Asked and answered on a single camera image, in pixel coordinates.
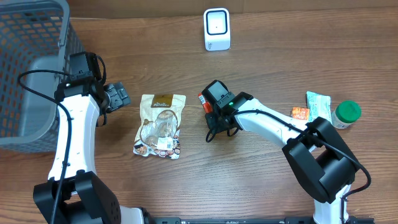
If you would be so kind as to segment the orange juice carton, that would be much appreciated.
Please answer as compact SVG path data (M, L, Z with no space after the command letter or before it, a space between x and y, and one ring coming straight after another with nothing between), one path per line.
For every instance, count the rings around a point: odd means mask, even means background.
M294 119L308 121L310 116L310 110L308 108L293 107L290 116Z

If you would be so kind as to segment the red stick snack packet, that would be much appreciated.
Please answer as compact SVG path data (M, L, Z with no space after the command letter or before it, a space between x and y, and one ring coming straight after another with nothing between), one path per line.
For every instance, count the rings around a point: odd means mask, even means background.
M201 105L206 114L213 112L213 108L201 93L198 94L198 99L201 101Z

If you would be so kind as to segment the green lid jar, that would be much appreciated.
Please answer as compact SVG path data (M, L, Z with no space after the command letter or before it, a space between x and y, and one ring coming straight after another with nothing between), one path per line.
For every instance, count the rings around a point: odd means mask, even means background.
M346 129L361 117L361 107L355 101L340 103L331 114L331 123L337 129Z

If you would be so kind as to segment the red white snack packet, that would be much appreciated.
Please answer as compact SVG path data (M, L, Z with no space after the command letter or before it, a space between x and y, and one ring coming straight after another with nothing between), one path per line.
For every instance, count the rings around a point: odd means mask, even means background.
M133 153L144 157L153 155L178 159L185 102L185 95L142 95L141 126L134 140Z

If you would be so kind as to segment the teal snack packet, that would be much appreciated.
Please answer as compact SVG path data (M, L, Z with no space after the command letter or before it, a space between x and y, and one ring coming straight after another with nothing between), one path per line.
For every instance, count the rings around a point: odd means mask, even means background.
M307 108L309 109L308 121L312 122L317 117L331 121L331 97L307 91Z

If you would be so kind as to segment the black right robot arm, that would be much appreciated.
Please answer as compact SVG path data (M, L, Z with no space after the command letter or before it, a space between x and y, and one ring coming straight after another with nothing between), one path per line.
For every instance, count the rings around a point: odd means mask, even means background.
M298 183L314 199L314 223L349 223L347 197L361 164L331 123L294 119L263 105L252 95L234 95L214 80L198 98L206 111L209 132L228 136L238 131L256 133L281 147Z

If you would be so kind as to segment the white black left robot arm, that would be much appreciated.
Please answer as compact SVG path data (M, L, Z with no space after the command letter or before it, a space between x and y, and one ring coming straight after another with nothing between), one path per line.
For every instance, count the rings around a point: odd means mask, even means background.
M119 204L96 175L98 118L131 100L121 83L106 83L103 59L91 52L70 56L70 71L54 93L59 114L57 150L48 181L33 199L47 223L155 223L142 208Z

